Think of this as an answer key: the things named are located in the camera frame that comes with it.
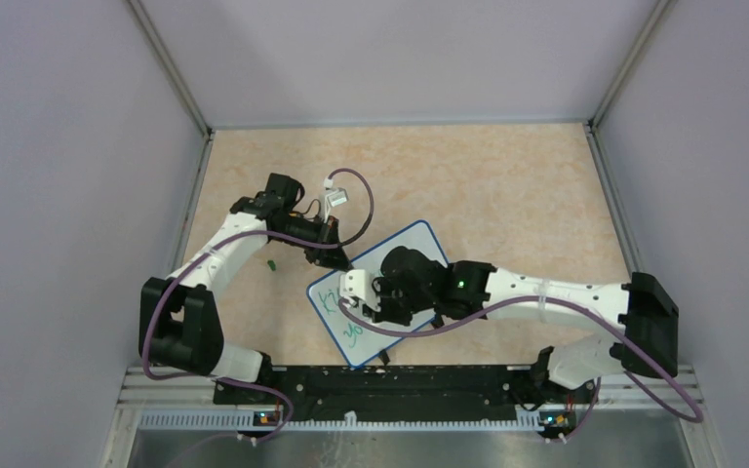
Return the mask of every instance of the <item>whiteboard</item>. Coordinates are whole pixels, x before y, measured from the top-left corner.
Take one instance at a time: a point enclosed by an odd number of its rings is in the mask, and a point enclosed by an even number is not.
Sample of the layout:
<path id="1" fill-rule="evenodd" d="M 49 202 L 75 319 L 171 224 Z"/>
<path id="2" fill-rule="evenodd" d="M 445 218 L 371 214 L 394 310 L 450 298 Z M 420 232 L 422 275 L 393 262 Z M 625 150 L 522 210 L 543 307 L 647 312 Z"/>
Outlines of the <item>whiteboard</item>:
<path id="1" fill-rule="evenodd" d="M 396 247 L 404 246 L 407 249 L 421 251 L 432 260 L 437 260 L 443 265 L 449 264 L 444 250 L 432 226 L 425 220 L 418 220 L 401 229 L 374 247 L 352 258 L 354 268 L 362 268 L 376 276 L 380 276 L 380 264 L 386 255 Z M 368 361 L 376 358 L 380 351 L 389 349 L 403 338 L 385 336 L 373 331 L 365 330 L 354 325 L 343 316 L 337 306 L 340 298 L 339 292 L 340 273 L 333 271 L 310 284 L 305 290 L 308 300 L 317 311 L 317 316 L 323 321 L 329 335 L 335 341 L 340 354 L 351 368 L 358 368 Z M 349 308 L 349 312 L 363 318 L 360 307 Z M 414 314 L 412 322 L 408 327 L 397 324 L 381 322 L 375 324 L 386 330 L 399 332 L 413 332 L 425 327 L 435 317 L 432 309 Z"/>

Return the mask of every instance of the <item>wire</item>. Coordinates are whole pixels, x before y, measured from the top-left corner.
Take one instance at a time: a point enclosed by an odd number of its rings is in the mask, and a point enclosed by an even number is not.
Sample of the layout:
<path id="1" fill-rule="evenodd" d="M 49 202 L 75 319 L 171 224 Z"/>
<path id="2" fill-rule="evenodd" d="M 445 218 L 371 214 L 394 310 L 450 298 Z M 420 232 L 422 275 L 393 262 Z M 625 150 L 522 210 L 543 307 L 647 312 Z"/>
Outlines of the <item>wire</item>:
<path id="1" fill-rule="evenodd" d="M 317 202 L 317 213 L 319 214 L 320 210 L 323 208 L 323 204 L 320 203 L 320 200 L 318 200 L 316 198 L 311 200 L 311 203 L 308 204 L 308 208 L 306 208 L 304 212 L 302 212 L 302 213 L 301 212 L 295 212 L 295 213 L 300 214 L 303 217 L 305 217 L 306 215 L 308 215 L 308 212 L 311 211 L 311 207 L 314 206 L 315 202 Z"/>
<path id="2" fill-rule="evenodd" d="M 566 442 L 569 442 L 570 439 L 575 437 L 578 434 L 578 431 L 581 430 L 582 427 L 584 427 L 584 424 L 587 423 L 587 420 L 590 418 L 590 414 L 593 412 L 593 407 L 596 406 L 597 403 L 599 403 L 599 390 L 602 389 L 602 378 L 599 377 L 596 379 L 596 389 L 593 391 L 593 397 L 590 399 L 590 406 L 587 407 L 587 411 L 584 412 L 584 415 L 581 416 L 581 420 L 578 421 L 578 424 L 575 424 L 575 428 L 573 428 L 570 433 L 566 436 L 564 436 L 564 440 Z"/>
<path id="3" fill-rule="evenodd" d="M 519 297 L 511 297 L 509 299 L 504 299 L 499 302 L 496 302 L 495 304 L 486 307 L 484 309 L 479 310 L 478 312 L 475 312 L 472 315 L 467 316 L 466 318 L 449 324 L 444 325 L 443 327 L 440 327 L 435 330 L 428 330 L 428 331 L 392 331 L 392 330 L 385 330 L 381 329 L 379 327 L 375 327 L 372 324 L 369 324 L 368 322 L 359 319 L 358 317 L 355 317 L 351 312 L 348 311 L 346 308 L 346 305 L 348 305 L 349 301 L 348 299 L 342 298 L 338 302 L 338 308 L 340 309 L 340 312 L 342 312 L 343 315 L 346 316 L 348 320 L 350 320 L 355 325 L 358 325 L 370 332 L 385 334 L 386 336 L 393 336 L 397 338 L 415 338 L 415 337 L 424 337 L 424 336 L 434 336 L 437 334 L 445 333 L 452 331 L 454 329 L 458 329 L 460 327 L 463 327 L 467 325 L 468 323 L 478 320 L 481 317 L 484 317 L 485 315 L 493 312 L 494 310 L 500 309 L 501 307 L 506 307 L 507 305 L 512 304 L 521 304 L 524 302 L 539 302 L 539 300 L 545 300 L 546 302 L 550 304 L 555 305 L 561 305 L 563 307 L 567 307 L 568 309 L 574 310 L 575 312 L 578 312 L 579 314 L 583 315 L 584 317 L 587 317 L 588 319 L 595 322 L 597 325 L 605 329 L 606 331 L 610 332 L 617 340 L 624 343 L 625 346 L 627 346 L 630 351 L 633 351 L 633 353 L 636 354 L 642 361 L 645 362 L 650 368 L 656 372 L 661 378 L 664 379 L 670 385 L 673 390 L 676 391 L 676 393 L 679 394 L 680 397 L 685 401 L 686 404 L 690 407 L 690 409 L 693 411 L 693 416 L 689 414 L 684 414 L 682 412 L 679 412 L 673 408 L 671 408 L 669 405 L 664 404 L 658 396 L 656 396 L 646 385 L 642 383 L 638 383 L 639 380 L 633 375 L 632 372 L 625 371 L 624 373 L 627 374 L 628 377 L 630 377 L 634 382 L 637 382 L 637 386 L 641 388 L 645 393 L 648 394 L 648 396 L 658 404 L 660 404 L 664 409 L 668 410 L 672 414 L 684 419 L 685 421 L 689 422 L 702 422 L 704 420 L 704 414 L 702 413 L 702 410 L 699 408 L 699 405 L 696 403 L 696 401 L 688 395 L 688 391 L 685 390 L 685 387 L 683 387 L 679 382 L 673 379 L 673 377 L 662 368 L 662 366 L 659 365 L 648 353 L 646 353 L 642 348 L 640 348 L 636 343 L 634 343 L 632 340 L 630 340 L 627 336 L 624 335 L 621 331 L 617 330 L 614 326 L 610 325 L 596 315 L 595 313 L 591 312 L 590 310 L 581 307 L 580 305 L 570 302 L 568 300 L 559 299 L 556 297 L 543 297 L 538 295 L 522 295 Z"/>
<path id="4" fill-rule="evenodd" d="M 218 251 L 219 249 L 222 249 L 223 247 L 227 246 L 228 244 L 232 242 L 238 241 L 240 239 L 243 239 L 249 236 L 273 237 L 276 239 L 281 239 L 287 242 L 291 242 L 293 244 L 298 244 L 304 247 L 309 247 L 312 249 L 336 249 L 339 246 L 339 244 L 317 244 L 315 242 L 303 241 L 302 239 L 298 239 L 297 237 L 289 236 L 287 234 L 282 234 L 282 233 L 274 232 L 274 231 L 256 230 L 256 231 L 240 232 L 238 234 L 234 234 L 233 236 L 227 237 L 223 239 L 222 241 L 219 241 L 217 244 L 215 244 L 212 247 L 212 251 Z M 150 368 L 150 342 L 153 339 L 153 333 L 156 331 L 156 324 L 159 322 L 159 317 L 162 315 L 165 309 L 166 302 L 168 302 L 168 297 L 170 297 L 171 294 L 174 293 L 174 290 L 177 288 L 177 286 L 179 286 L 179 283 L 181 283 L 181 281 L 184 280 L 190 274 L 190 272 L 194 270 L 194 268 L 199 266 L 210 255 L 211 254 L 209 252 L 204 252 L 201 255 L 199 255 L 195 260 L 191 261 L 188 264 L 187 268 L 182 270 L 181 273 L 179 273 L 177 277 L 174 278 L 172 282 L 168 285 L 168 287 L 165 289 L 165 292 L 162 293 L 162 297 L 160 297 L 159 301 L 156 303 L 156 307 L 153 309 L 153 315 L 150 318 L 150 323 L 148 323 L 147 325 L 147 331 L 145 332 L 144 341 L 142 343 L 143 371 L 145 375 L 147 375 L 153 380 L 166 380 L 169 378 L 196 375 L 191 372 L 174 372 L 174 373 L 167 373 L 167 374 L 153 373 Z"/>
<path id="5" fill-rule="evenodd" d="M 533 403 L 531 407 L 527 408 L 527 406 L 524 404 L 524 401 L 521 400 L 521 397 L 519 397 L 518 394 L 515 393 L 514 390 L 510 389 L 509 393 L 512 395 L 512 399 L 515 400 L 515 403 L 517 403 L 518 406 L 521 407 L 521 409 L 526 412 L 533 412 L 541 408 L 541 404 L 535 404 L 535 403 Z"/>
<path id="6" fill-rule="evenodd" d="M 281 392 L 281 391 L 279 391 L 277 389 L 274 389 L 274 388 L 271 388 L 271 387 L 266 387 L 264 385 L 257 385 L 255 383 L 243 382 L 243 381 L 235 380 L 235 379 L 229 378 L 229 377 L 219 378 L 219 379 L 217 379 L 217 382 L 221 382 L 221 383 L 224 383 L 226 385 L 231 385 L 231 386 L 234 386 L 234 387 L 246 388 L 246 389 L 249 389 L 249 390 L 257 390 L 259 392 L 269 393 L 269 394 L 277 397 L 277 399 L 278 399 L 277 400 L 277 406 L 278 407 L 280 405 L 280 400 L 283 400 L 284 402 L 286 402 L 286 406 L 287 406 L 288 410 L 286 411 L 286 415 L 283 418 L 283 420 L 282 421 L 278 421 L 277 422 L 277 427 L 275 427 L 268 434 L 266 434 L 266 435 L 260 437 L 259 439 L 256 439 L 255 441 L 253 441 L 253 443 L 260 444 L 262 442 L 265 442 L 265 441 L 267 441 L 267 440 L 275 437 L 277 434 L 279 434 L 280 431 L 283 430 L 283 426 L 285 426 L 286 424 L 288 424 L 289 421 L 292 420 L 292 417 L 295 415 L 295 406 L 292 403 L 292 401 L 289 399 L 289 397 L 286 396 L 285 393 L 283 393 L 283 392 Z M 240 439 L 242 439 L 241 436 L 242 436 L 242 434 L 235 434 L 235 433 L 231 433 L 231 432 L 224 433 L 224 434 L 223 433 L 213 434 L 213 436 L 206 437 L 205 439 L 197 442 L 196 444 L 192 445 L 191 447 L 186 448 L 185 450 L 183 450 L 182 452 L 180 452 L 179 455 L 177 455 L 173 460 L 171 460 L 165 466 L 167 468 L 167 467 L 176 465 L 183 458 L 185 458 L 186 456 L 188 456 L 191 452 L 193 452 L 194 450 L 198 449 L 201 446 L 204 446 L 205 444 L 207 444 L 209 442 L 213 442 L 213 441 L 218 440 L 218 439 L 226 439 L 226 438 L 227 439 L 236 438 L 237 440 L 240 440 Z"/>
<path id="7" fill-rule="evenodd" d="M 357 231 L 357 234 L 351 236 L 348 240 L 345 240 L 338 244 L 339 247 L 345 247 L 351 244 L 352 242 L 360 239 L 364 233 L 366 233 L 366 230 L 369 229 L 369 224 L 372 223 L 372 217 L 375 215 L 375 196 L 372 195 L 372 188 L 369 187 L 369 183 L 366 182 L 366 179 L 357 171 L 349 168 L 339 168 L 332 171 L 331 174 L 329 174 L 328 179 L 334 178 L 336 175 L 340 173 L 349 173 L 353 176 L 357 177 L 361 182 L 363 182 L 363 186 L 366 187 L 366 193 L 369 195 L 369 215 L 366 216 L 366 220 L 363 222 L 363 225 L 360 227 L 360 230 Z"/>
<path id="8" fill-rule="evenodd" d="M 293 244 L 298 244 L 298 245 L 312 248 L 312 249 L 327 249 L 327 250 L 337 249 L 339 247 L 346 246 L 356 241 L 363 235 L 364 232 L 366 232 L 366 229 L 369 228 L 369 224 L 372 222 L 372 217 L 375 212 L 375 197 L 372 193 L 372 188 L 369 186 L 369 183 L 366 182 L 366 179 L 360 173 L 358 173 L 357 171 L 353 169 L 341 168 L 329 174 L 329 178 L 332 178 L 333 176 L 339 173 L 350 173 L 358 177 L 360 181 L 363 182 L 363 185 L 366 187 L 366 191 L 369 194 L 369 216 L 367 217 L 366 222 L 363 223 L 363 227 L 361 227 L 360 231 L 358 231 L 358 233 L 352 236 L 349 240 L 343 243 L 338 243 L 338 244 L 318 244 L 314 242 L 304 241 L 302 239 L 298 239 L 296 237 L 289 236 L 286 234 L 281 234 L 279 232 L 273 232 L 273 231 L 267 231 L 267 230 L 256 230 L 256 231 L 240 232 L 226 239 L 223 239 L 222 241 L 215 244 L 211 248 L 211 251 L 217 251 L 232 242 L 236 242 L 240 239 L 243 239 L 249 236 L 273 237 L 276 239 L 288 241 Z M 302 200 L 303 197 L 305 197 L 305 189 L 302 187 L 302 185 L 300 185 L 300 187 L 297 189 L 297 194 L 299 195 L 299 198 L 297 199 L 296 203 L 299 203 L 299 201 Z M 162 296 L 159 298 L 159 301 L 156 303 L 156 307 L 153 309 L 153 315 L 151 316 L 150 322 L 147 325 L 147 331 L 145 332 L 144 342 L 142 344 L 142 369 L 144 371 L 144 374 L 153 380 L 167 380 L 170 378 L 177 378 L 177 377 L 196 376 L 196 374 L 192 372 L 173 372 L 173 373 L 165 373 L 165 374 L 153 373 L 153 371 L 150 368 L 150 345 L 151 345 L 151 341 L 153 340 L 153 334 L 156 331 L 156 324 L 159 323 L 159 317 L 163 314 L 165 310 L 165 304 L 167 303 L 168 298 L 171 296 L 171 294 L 174 293 L 179 283 L 183 279 L 185 279 L 190 274 L 190 272 L 194 270 L 194 268 L 199 266 L 209 256 L 211 256 L 210 251 L 204 252 L 201 255 L 199 255 L 199 257 L 197 257 L 195 260 L 190 262 L 190 264 L 188 264 L 188 266 L 184 270 L 182 270 L 177 275 L 176 278 L 174 278 L 171 281 L 171 283 L 165 289 L 165 292 L 162 293 Z M 288 424 L 289 421 L 291 421 L 292 417 L 294 416 L 294 412 L 295 412 L 294 404 L 289 399 L 289 397 L 287 397 L 284 393 L 280 392 L 279 390 L 276 390 L 271 387 L 266 387 L 263 385 L 258 385 L 255 383 L 235 380 L 233 378 L 228 378 L 228 377 L 219 378 L 217 381 L 225 383 L 227 385 L 235 386 L 235 387 L 257 390 L 260 392 L 265 392 L 265 393 L 274 395 L 278 399 L 282 399 L 288 405 L 288 410 L 286 411 L 286 415 L 283 418 L 283 420 L 280 421 L 279 424 L 277 424 L 277 427 L 275 427 L 274 430 L 272 430 L 270 433 L 266 434 L 265 436 L 260 437 L 259 439 L 256 439 L 257 443 L 265 442 L 271 439 L 272 437 L 275 437 L 277 434 L 280 433 L 283 427 L 286 424 Z M 190 454 L 192 451 L 198 449 L 199 447 L 209 442 L 212 442 L 217 439 L 232 438 L 232 437 L 239 437 L 239 435 L 235 436 L 234 434 L 214 434 L 211 437 L 205 438 L 202 441 L 199 441 L 198 443 L 194 444 L 193 446 L 187 448 L 182 453 L 180 453 L 176 458 L 174 458 L 168 464 L 168 466 L 175 465 L 180 460 L 185 458 L 188 454 Z"/>

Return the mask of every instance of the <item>gray wall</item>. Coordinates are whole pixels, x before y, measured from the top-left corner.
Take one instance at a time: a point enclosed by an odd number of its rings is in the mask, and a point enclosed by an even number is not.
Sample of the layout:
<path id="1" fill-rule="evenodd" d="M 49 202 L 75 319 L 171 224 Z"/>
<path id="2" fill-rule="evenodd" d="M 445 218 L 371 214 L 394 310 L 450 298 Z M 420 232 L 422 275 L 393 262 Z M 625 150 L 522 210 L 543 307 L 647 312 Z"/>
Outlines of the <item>gray wall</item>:
<path id="1" fill-rule="evenodd" d="M 749 466 L 749 1 L 679 2 L 604 141 L 730 466 Z"/>
<path id="2" fill-rule="evenodd" d="M 214 126 L 584 119 L 654 0 L 144 0 Z"/>
<path id="3" fill-rule="evenodd" d="M 0 1 L 0 466 L 95 466 L 201 137 L 124 2 Z"/>

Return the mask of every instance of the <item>white cable tie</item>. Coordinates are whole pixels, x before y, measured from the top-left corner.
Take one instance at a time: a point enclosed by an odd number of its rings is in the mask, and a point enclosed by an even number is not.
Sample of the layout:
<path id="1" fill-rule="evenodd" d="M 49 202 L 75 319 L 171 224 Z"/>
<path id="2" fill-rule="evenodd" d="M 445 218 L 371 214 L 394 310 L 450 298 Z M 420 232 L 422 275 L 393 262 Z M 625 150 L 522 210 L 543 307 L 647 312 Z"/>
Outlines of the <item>white cable tie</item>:
<path id="1" fill-rule="evenodd" d="M 216 246 L 206 246 L 205 249 L 203 249 L 203 252 L 208 254 L 209 258 L 213 258 L 214 260 L 219 260 L 220 262 L 225 261 L 225 255 L 222 254 Z"/>
<path id="2" fill-rule="evenodd" d="M 541 280 L 541 284 L 535 289 L 538 294 L 538 318 L 542 324 L 546 323 L 546 311 L 547 311 L 547 291 L 549 291 L 550 280 L 544 278 Z"/>

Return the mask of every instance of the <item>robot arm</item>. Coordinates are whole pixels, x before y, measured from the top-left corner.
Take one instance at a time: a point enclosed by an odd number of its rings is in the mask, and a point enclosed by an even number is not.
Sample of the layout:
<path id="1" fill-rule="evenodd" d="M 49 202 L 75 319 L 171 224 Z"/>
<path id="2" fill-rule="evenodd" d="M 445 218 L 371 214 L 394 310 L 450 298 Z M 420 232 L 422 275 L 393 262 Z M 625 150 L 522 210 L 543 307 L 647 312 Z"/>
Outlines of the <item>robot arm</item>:
<path id="1" fill-rule="evenodd" d="M 442 317 L 464 319 L 514 297 L 535 301 L 508 305 L 487 319 L 530 319 L 590 330 L 593 335 L 567 346 L 541 351 L 533 365 L 534 380 L 549 380 L 575 389 L 596 377 L 625 370 L 656 377 L 644 361 L 624 348 L 598 324 L 546 297 L 589 309 L 627 335 L 671 375 L 677 372 L 678 310 L 651 275 L 634 273 L 630 284 L 588 285 L 534 278 L 489 263 L 459 261 L 442 265 L 422 253 L 398 247 L 383 260 L 382 276 L 351 270 L 340 278 L 340 295 L 356 304 L 371 322 L 407 326 L 412 315 L 428 309 Z"/>
<path id="2" fill-rule="evenodd" d="M 164 312 L 170 313 L 162 313 L 159 317 L 150 341 L 150 357 L 160 364 L 199 375 L 257 381 L 263 355 L 224 342 L 216 301 L 249 257 L 272 239 L 292 245 L 295 244 L 293 240 L 339 244 L 338 221 L 329 215 L 329 208 L 346 201 L 345 191 L 332 189 L 327 182 L 320 213 L 311 219 L 294 211 L 304 193 L 298 181 L 286 175 L 270 175 L 265 190 L 254 198 L 243 197 L 235 203 L 214 237 L 186 264 L 167 279 L 148 280 L 141 292 L 139 353 L 157 303 L 169 284 L 181 272 L 198 263 L 168 297 L 167 311 Z M 264 234 L 237 239 L 216 249 L 223 241 L 249 231 Z M 351 268 L 342 247 L 304 250 L 310 263 L 342 271 Z M 182 321 L 175 320 L 171 314 L 180 310 L 184 312 Z"/>

